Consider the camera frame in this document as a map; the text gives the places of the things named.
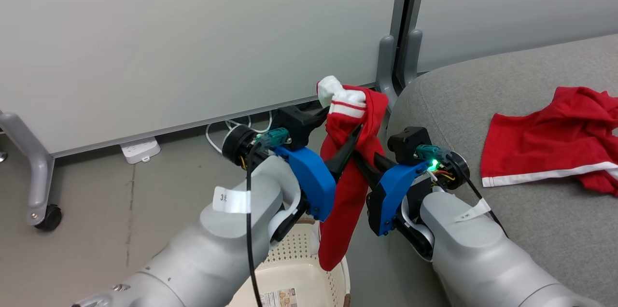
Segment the black wheel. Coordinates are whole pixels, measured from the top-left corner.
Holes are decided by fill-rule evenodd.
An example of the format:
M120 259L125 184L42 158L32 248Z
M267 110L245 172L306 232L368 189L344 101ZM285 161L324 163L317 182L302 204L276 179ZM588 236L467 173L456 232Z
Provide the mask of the black wheel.
M61 220L62 211L60 211L60 208L55 204L49 204L45 210L45 218L35 227L45 232L53 231L60 225Z

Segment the gray sofa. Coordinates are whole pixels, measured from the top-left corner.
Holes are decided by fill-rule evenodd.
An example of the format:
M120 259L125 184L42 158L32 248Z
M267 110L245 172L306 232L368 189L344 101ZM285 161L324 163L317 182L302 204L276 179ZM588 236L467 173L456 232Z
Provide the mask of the gray sofa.
M618 34L489 56L443 67L406 87L388 136L424 126L434 144L468 161L510 238L578 294L618 306L618 198L572 179L482 188L481 151L495 112L527 115L547 106L558 86L587 86L618 96ZM470 204L468 186L455 191Z

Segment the laundry basket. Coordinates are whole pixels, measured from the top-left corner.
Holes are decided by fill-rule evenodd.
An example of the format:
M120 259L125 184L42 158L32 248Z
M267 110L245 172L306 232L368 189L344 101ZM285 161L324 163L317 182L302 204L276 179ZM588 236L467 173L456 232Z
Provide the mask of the laundry basket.
M263 307L349 307L350 273L346 258L331 272L309 254L313 221L300 221L255 270ZM229 307L254 307L248 279Z

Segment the red garment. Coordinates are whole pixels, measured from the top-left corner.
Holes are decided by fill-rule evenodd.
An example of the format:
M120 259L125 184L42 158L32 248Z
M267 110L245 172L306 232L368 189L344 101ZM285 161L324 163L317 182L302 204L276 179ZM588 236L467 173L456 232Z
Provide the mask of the red garment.
M558 87L552 102L527 116L494 115L487 134L483 186L576 176L618 195L618 98L587 87Z
M364 124L356 150L373 164L374 153L384 155L377 134L386 112L388 98L364 87L343 85L346 90L362 91L365 104L342 99L335 95L331 113L326 119L328 136L322 144L320 156L331 159L342 146L350 132ZM350 161L337 183L333 211L320 227L320 266L326 271L334 269L344 258L358 217L365 204L368 184L353 161Z

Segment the white partition panel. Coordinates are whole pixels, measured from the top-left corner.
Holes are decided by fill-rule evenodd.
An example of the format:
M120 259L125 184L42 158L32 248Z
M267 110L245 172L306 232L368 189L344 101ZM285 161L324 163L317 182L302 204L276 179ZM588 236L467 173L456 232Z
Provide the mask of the white partition panel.
M618 32L618 0L422 0L419 71Z
M0 0L0 110L50 153L375 81L393 0Z

